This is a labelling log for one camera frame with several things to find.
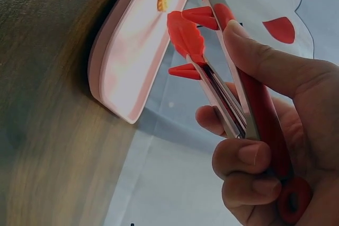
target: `red silicone tongs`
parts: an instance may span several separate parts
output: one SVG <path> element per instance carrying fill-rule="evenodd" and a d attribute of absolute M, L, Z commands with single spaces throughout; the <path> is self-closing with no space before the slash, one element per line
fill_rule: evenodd
<path fill-rule="evenodd" d="M 185 10 L 182 12 L 182 17 L 216 30 L 245 117 L 245 138 L 264 141 L 271 148 L 272 159 L 268 173 L 273 174 L 282 183 L 282 191 L 276 203 L 277 209 L 284 222 L 295 224 L 308 207 L 312 190 L 303 178 L 294 174 L 280 122 L 267 87 L 238 69 L 229 56 L 222 32 L 228 21 L 235 20 L 233 13 L 225 0 L 203 0 L 203 2 L 206 6 Z"/>

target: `pink plate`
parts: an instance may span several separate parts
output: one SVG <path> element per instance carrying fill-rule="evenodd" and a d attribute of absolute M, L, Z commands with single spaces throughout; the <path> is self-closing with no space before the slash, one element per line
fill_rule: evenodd
<path fill-rule="evenodd" d="M 167 12 L 187 0 L 171 0 Z M 141 115 L 170 42 L 167 13 L 157 0 L 118 0 L 93 44 L 88 80 L 92 95 L 128 123 Z"/>

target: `wooden table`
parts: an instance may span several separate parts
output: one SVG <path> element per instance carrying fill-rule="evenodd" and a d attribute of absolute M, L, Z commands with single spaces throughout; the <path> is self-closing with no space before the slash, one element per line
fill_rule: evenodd
<path fill-rule="evenodd" d="M 135 132 L 87 82 L 115 1 L 0 0 L 0 225 L 103 224 Z"/>

